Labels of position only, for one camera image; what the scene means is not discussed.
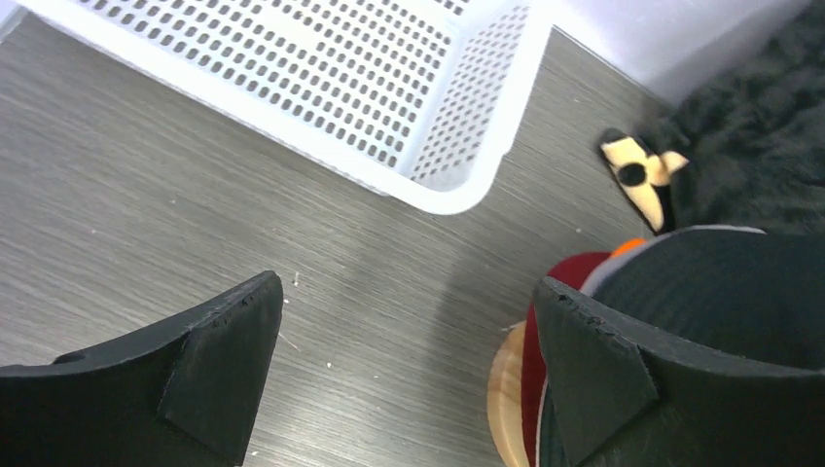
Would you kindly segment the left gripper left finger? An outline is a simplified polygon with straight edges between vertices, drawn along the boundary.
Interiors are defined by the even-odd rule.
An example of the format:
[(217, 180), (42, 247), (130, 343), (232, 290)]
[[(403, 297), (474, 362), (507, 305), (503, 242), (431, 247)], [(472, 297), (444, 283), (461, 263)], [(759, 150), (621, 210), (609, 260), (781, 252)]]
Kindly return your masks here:
[(5, 466), (239, 466), (276, 346), (271, 270), (154, 324), (1, 370)]

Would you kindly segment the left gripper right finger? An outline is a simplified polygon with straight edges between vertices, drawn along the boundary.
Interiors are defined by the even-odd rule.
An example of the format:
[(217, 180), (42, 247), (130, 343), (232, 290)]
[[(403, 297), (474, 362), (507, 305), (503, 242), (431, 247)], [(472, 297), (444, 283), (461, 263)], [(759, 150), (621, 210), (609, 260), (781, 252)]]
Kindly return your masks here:
[(550, 277), (556, 342), (550, 466), (820, 466), (824, 375), (678, 338)]

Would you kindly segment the wooden hat stand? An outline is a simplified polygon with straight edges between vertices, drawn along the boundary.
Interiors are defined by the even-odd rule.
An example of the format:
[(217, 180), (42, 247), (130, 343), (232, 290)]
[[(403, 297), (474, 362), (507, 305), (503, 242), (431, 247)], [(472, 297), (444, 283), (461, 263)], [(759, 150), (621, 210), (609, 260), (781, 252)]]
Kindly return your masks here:
[(528, 467), (521, 421), (521, 367), (525, 322), (509, 333), (493, 358), (487, 381), (486, 413), (492, 440), (507, 467)]

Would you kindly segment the grey white hat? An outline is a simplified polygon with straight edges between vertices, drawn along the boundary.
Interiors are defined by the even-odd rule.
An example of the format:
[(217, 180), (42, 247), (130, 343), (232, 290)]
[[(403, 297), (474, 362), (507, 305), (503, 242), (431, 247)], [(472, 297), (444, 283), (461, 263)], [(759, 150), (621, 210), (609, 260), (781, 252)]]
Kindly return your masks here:
[(587, 277), (584, 281), (584, 284), (579, 288), (579, 291), (582, 292), (586, 296), (592, 296), (592, 294), (598, 290), (601, 284), (607, 280), (611, 275), (613, 275), (616, 271), (621, 269), (625, 266), (630, 260), (635, 258), (636, 256), (640, 255), (647, 249), (666, 241), (674, 236), (678, 236), (680, 234), (686, 234), (690, 231), (731, 231), (731, 232), (741, 232), (741, 233), (748, 233), (748, 234), (766, 234), (765, 231), (752, 228), (752, 227), (738, 227), (738, 226), (731, 226), (731, 225), (700, 225), (700, 226), (691, 226), (684, 229), (679, 229), (673, 231), (671, 233), (665, 233), (650, 240), (647, 240), (647, 243), (644, 246), (640, 246), (638, 248), (633, 249), (632, 251), (626, 253), (625, 255), (611, 258), (609, 257), (605, 262), (601, 263), (597, 266), (593, 272)]

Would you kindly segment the dark red bucket hat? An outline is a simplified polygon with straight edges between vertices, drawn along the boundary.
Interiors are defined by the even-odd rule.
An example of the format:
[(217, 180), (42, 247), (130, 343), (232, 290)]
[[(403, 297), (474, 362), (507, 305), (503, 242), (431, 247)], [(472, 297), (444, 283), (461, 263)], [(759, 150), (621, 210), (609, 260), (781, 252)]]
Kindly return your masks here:
[[(592, 272), (611, 256), (608, 251), (580, 253), (551, 267), (547, 276), (579, 290)], [(550, 466), (540, 458), (543, 442), (550, 434), (550, 425), (556, 421), (553, 404), (553, 368), (558, 360), (556, 342), (562, 314), (567, 310), (551, 290), (539, 284), (539, 290), (528, 308), (522, 345), (520, 379), (521, 433), (527, 461), (530, 466)]]

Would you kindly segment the orange hat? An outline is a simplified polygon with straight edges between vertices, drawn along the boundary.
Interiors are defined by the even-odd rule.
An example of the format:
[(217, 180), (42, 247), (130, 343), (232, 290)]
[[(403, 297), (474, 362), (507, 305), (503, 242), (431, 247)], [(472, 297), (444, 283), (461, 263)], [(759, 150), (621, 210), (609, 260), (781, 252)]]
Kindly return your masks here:
[(619, 256), (622, 256), (622, 255), (625, 255), (626, 253), (632, 251), (635, 248), (638, 248), (640, 246), (644, 246), (646, 243), (647, 243), (647, 240), (645, 238), (630, 239), (630, 240), (622, 243), (621, 245), (619, 245), (616, 249), (614, 249), (613, 252), (610, 254), (610, 257), (614, 258), (614, 257), (619, 257)]

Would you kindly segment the black hat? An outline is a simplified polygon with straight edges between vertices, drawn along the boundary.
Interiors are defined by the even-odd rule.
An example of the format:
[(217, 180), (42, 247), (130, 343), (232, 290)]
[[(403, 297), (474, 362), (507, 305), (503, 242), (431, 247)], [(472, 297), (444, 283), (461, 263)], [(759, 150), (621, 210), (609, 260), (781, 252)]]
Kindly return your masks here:
[(820, 235), (690, 231), (587, 297), (686, 341), (824, 375)]

